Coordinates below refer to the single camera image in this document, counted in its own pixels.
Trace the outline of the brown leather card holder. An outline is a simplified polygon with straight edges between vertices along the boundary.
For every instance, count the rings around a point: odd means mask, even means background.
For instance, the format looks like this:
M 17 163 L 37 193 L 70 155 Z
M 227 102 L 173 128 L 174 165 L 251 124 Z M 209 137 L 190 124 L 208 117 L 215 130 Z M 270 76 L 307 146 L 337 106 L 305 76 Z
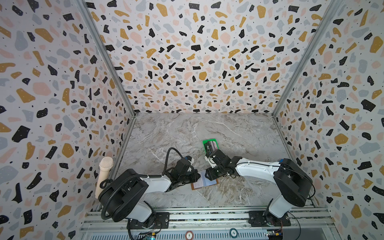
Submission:
M 200 178 L 198 179 L 197 182 L 191 184 L 192 190 L 198 190 L 198 189 L 201 189 L 201 188 L 205 188 L 205 187 L 209 187 L 209 186 L 214 186 L 214 185 L 217 185 L 219 183 L 218 180 L 211 181 L 211 180 L 207 179 L 205 177 L 205 173 L 206 173 L 206 171 L 200 171 L 199 172 Z

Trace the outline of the stack of credit cards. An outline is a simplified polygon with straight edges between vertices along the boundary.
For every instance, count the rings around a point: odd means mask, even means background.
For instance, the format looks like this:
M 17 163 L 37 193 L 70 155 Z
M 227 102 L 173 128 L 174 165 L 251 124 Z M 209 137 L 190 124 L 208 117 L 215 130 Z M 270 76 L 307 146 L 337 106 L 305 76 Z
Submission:
M 217 142 L 216 141 L 207 141 L 205 144 L 206 152 L 214 152 L 218 149 Z

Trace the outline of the green plastic card tray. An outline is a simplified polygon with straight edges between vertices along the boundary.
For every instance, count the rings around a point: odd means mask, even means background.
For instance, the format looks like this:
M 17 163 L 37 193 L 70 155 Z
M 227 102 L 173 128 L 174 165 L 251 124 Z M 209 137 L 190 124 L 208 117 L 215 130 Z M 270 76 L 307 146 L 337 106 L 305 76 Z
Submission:
M 211 154 L 219 149 L 216 139 L 203 140 L 203 146 L 206 154 Z

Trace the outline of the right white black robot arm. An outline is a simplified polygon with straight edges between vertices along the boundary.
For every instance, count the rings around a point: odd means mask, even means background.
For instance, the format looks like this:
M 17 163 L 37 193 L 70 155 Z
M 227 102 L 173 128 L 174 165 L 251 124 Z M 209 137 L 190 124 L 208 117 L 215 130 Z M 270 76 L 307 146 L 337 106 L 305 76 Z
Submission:
M 284 158 L 267 163 L 242 157 L 230 158 L 221 150 L 207 153 L 206 161 L 211 165 L 205 177 L 210 181 L 224 176 L 253 177 L 277 185 L 280 193 L 273 198 L 264 211 L 250 211 L 252 227 L 289 227 L 288 212 L 295 207 L 304 207 L 313 187 L 311 178 L 292 160 Z

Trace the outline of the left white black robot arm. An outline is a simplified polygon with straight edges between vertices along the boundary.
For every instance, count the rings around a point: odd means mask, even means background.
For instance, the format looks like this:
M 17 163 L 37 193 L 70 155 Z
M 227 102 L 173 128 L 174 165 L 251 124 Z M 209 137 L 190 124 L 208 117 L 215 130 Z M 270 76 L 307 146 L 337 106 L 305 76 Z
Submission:
M 192 166 L 193 158 L 182 157 L 175 167 L 166 169 L 160 175 L 139 174 L 128 169 L 116 179 L 109 178 L 113 166 L 111 158 L 103 158 L 95 196 L 102 205 L 101 218 L 120 222 L 126 218 L 140 223 L 152 224 L 155 210 L 145 201 L 143 195 L 166 193 L 188 184 L 194 184 L 201 178 L 198 170 Z

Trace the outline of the beige foam microphone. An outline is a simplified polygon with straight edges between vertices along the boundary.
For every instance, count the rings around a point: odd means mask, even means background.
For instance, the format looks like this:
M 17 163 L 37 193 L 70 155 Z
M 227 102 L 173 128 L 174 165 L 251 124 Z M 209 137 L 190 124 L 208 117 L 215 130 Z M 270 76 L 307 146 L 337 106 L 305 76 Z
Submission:
M 96 185 L 96 190 L 95 190 L 95 198 L 97 199 L 102 192 L 101 184 L 103 181 L 108 179 L 109 172 L 114 166 L 114 160 L 111 157 L 104 157 L 100 163 L 99 163 L 99 168 L 100 168 L 100 173 L 98 175 L 98 181 Z

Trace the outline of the aluminium mounting rail frame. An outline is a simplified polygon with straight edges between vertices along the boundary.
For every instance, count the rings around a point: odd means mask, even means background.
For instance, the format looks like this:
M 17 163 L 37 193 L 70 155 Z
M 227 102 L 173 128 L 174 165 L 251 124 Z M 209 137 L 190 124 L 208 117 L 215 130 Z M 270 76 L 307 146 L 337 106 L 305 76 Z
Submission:
M 282 223 L 256 224 L 262 207 L 157 208 L 157 227 L 127 230 L 128 220 L 102 220 L 89 212 L 79 240 L 339 240 L 336 226 L 324 208 L 293 208 Z

